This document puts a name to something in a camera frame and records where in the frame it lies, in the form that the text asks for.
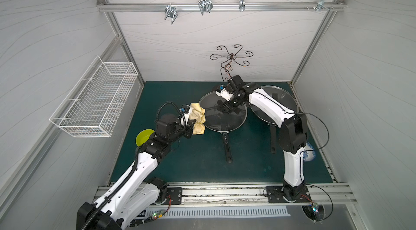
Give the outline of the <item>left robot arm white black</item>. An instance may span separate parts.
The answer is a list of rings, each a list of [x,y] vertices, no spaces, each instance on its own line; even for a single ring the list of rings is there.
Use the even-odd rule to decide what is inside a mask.
[[[130,168],[96,202],[86,202],[79,208],[75,228],[124,230],[149,205],[163,203],[167,191],[163,180],[154,178],[141,190],[138,187],[171,151],[172,143],[192,136],[195,122],[190,113],[166,114],[158,119],[156,130],[137,147]]]

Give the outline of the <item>yellow fluffy cloth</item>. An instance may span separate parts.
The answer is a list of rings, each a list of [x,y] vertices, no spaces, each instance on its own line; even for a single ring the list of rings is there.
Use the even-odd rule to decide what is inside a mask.
[[[189,120],[196,121],[193,125],[193,134],[202,135],[205,133],[205,109],[199,103],[191,103],[190,107],[192,108],[192,112],[190,113]]]

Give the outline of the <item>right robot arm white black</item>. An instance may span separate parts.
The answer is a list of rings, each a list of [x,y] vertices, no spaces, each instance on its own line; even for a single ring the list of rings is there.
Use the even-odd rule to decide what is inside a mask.
[[[224,99],[219,106],[220,111],[231,113],[239,106],[250,103],[279,127],[277,143],[283,150],[285,164],[282,193],[288,202],[295,202],[306,187],[303,176],[303,152],[308,129],[306,115],[296,113],[275,100],[258,84],[244,82],[239,75],[231,77],[227,85],[216,87],[215,92]]]

